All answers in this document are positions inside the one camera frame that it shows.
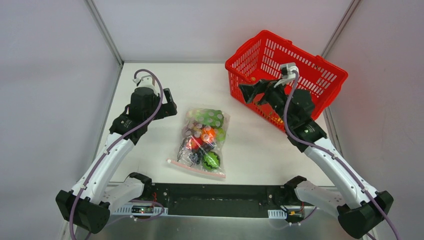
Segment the clear zip top bag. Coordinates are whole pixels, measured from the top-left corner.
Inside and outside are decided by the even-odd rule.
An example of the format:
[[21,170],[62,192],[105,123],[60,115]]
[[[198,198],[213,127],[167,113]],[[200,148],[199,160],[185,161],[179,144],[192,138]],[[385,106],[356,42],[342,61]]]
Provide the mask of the clear zip top bag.
[[196,174],[225,179],[222,148],[230,115],[220,109],[192,107],[183,123],[177,153],[166,162]]

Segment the green mangosteen fruit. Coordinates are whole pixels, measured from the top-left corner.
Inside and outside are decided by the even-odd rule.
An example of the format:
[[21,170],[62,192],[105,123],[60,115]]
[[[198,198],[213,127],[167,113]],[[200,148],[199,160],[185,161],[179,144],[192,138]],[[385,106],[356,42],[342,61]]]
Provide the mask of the green mangosteen fruit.
[[204,168],[212,171],[220,168],[221,159],[216,152],[210,151],[203,156],[202,163]]

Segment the dark grape bunch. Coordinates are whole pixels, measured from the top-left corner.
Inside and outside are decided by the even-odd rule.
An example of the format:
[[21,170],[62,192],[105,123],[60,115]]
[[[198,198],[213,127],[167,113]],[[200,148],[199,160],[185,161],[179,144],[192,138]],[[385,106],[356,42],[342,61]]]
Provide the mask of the dark grape bunch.
[[183,141],[179,147],[176,161],[181,160],[189,161],[192,165],[199,165],[201,162],[200,155],[197,153],[197,150],[192,150],[187,141]]

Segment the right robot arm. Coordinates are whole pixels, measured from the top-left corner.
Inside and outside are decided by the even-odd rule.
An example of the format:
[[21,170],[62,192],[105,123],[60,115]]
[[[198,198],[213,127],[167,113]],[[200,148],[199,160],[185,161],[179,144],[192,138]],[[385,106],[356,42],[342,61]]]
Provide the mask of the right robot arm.
[[261,95],[259,105],[269,104],[283,120],[289,141],[315,162],[331,180],[338,193],[314,185],[297,176],[285,184],[284,200],[290,205],[300,201],[312,204],[336,218],[351,237],[360,239],[386,221],[400,238],[388,213],[394,199],[388,191],[378,191],[367,183],[341,156],[325,131],[311,117],[315,105],[310,92],[293,88],[289,94],[276,80],[239,84],[247,104]]

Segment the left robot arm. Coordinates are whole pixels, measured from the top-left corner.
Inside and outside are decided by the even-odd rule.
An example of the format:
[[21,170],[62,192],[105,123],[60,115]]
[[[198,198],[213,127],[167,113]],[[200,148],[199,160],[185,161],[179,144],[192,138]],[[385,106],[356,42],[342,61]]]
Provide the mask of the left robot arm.
[[152,198],[151,178],[137,172],[113,189],[106,188],[125,156],[147,132],[148,125],[176,114],[177,105],[169,88],[160,93],[152,86],[134,90],[130,103],[112,122],[103,148],[89,169],[71,190],[60,190],[55,197],[70,226],[97,234],[107,225],[111,214],[127,202],[137,198],[144,203]]

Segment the orange fruit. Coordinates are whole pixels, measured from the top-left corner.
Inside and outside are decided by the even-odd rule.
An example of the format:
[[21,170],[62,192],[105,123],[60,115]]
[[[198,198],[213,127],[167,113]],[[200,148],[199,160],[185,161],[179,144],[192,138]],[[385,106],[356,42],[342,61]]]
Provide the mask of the orange fruit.
[[212,127],[206,126],[202,129],[201,139],[204,142],[206,143],[214,142],[215,138],[216,138],[216,132]]

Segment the red apple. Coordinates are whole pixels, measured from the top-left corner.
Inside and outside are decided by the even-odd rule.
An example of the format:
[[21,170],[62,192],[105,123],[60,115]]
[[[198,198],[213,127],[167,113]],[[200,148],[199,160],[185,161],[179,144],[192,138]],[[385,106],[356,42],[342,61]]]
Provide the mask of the red apple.
[[187,148],[194,153],[203,145],[203,143],[204,141],[201,138],[190,136],[187,141]]

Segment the light green round fruit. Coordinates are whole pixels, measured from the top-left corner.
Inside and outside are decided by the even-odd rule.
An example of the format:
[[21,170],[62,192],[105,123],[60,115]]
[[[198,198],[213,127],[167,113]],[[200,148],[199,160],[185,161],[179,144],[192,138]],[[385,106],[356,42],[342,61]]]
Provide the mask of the light green round fruit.
[[215,128],[215,139],[217,142],[224,142],[226,140],[226,131],[223,128]]

